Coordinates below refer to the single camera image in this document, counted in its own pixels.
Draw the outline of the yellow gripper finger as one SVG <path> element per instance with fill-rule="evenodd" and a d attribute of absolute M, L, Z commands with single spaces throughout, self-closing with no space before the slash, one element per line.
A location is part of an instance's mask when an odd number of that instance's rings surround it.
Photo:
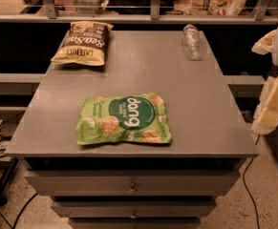
<path fill-rule="evenodd" d="M 272 44 L 275 33 L 276 30 L 267 33 L 253 45 L 251 50 L 260 55 L 265 55 L 269 52 L 272 52 Z"/>
<path fill-rule="evenodd" d="M 268 135 L 278 126 L 278 76 L 269 76 L 265 82 L 252 123 L 252 131 Z"/>

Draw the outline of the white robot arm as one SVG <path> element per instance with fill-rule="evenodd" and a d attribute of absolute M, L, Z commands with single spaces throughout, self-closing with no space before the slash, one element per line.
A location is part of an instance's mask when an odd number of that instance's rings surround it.
<path fill-rule="evenodd" d="M 273 65 L 278 67 L 278 28 L 257 41 L 252 51 L 261 55 L 270 52 Z M 278 126 L 278 76 L 267 78 L 259 101 L 253 116 L 252 131 L 268 135 Z"/>

